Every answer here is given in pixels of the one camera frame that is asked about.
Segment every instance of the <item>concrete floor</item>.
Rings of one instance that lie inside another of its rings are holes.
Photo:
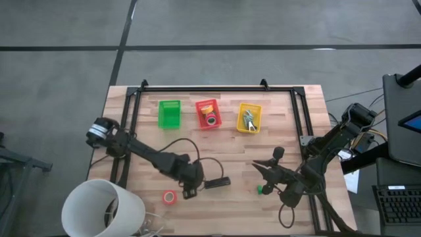
[[[2,0],[0,46],[120,43],[130,0]],[[421,42],[411,0],[142,0],[127,45],[408,44]],[[0,131],[14,151],[54,163],[31,175],[14,236],[64,234],[61,207],[86,179],[85,133],[101,115],[116,51],[0,51]],[[421,49],[125,52],[117,85],[321,84],[326,100],[380,88],[383,74],[406,73]],[[368,106],[381,90],[327,102],[336,117]],[[383,109],[383,103],[374,109]],[[378,130],[385,132],[385,124]],[[358,227],[378,233],[378,213],[362,171],[351,195]]]

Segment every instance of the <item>yellow bin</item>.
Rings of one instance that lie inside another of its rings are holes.
[[[257,127],[256,131],[249,130],[245,124],[243,115],[246,110],[250,110],[250,113],[253,115],[253,124]],[[248,103],[241,103],[239,104],[239,112],[238,112],[238,119],[237,119],[237,130],[239,132],[248,132],[252,134],[256,134],[260,132],[260,120],[262,118],[262,107],[260,105],[252,105]]]

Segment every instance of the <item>green object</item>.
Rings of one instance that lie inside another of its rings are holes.
[[[182,123],[181,101],[160,101],[158,126],[163,129],[178,129]]]
[[[258,185],[257,186],[257,194],[258,195],[261,195],[262,194],[262,189],[263,189],[263,187],[261,185]]]

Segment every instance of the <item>keyboard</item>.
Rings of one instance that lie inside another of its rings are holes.
[[[421,225],[421,185],[373,186],[384,225]]]

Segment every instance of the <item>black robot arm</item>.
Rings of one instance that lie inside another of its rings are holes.
[[[341,123],[325,136],[313,138],[302,147],[304,160],[296,171],[278,164],[284,154],[282,147],[275,148],[273,158],[269,161],[254,161],[256,164],[253,166],[267,181],[262,193],[268,195],[276,188],[281,201],[292,208],[297,206],[302,195],[316,195],[340,231],[353,231],[343,222],[323,194],[326,189],[324,173],[338,152],[361,132],[371,128],[376,115],[376,112],[358,103],[350,105],[342,115]],[[285,190],[279,190],[277,184],[286,184]]]
[[[197,195],[197,188],[203,181],[203,168],[199,160],[190,163],[189,155],[156,151],[131,136],[113,119],[97,118],[86,134],[86,143],[107,148],[107,154],[119,158],[129,151],[149,161],[158,171],[183,186],[183,197]]]

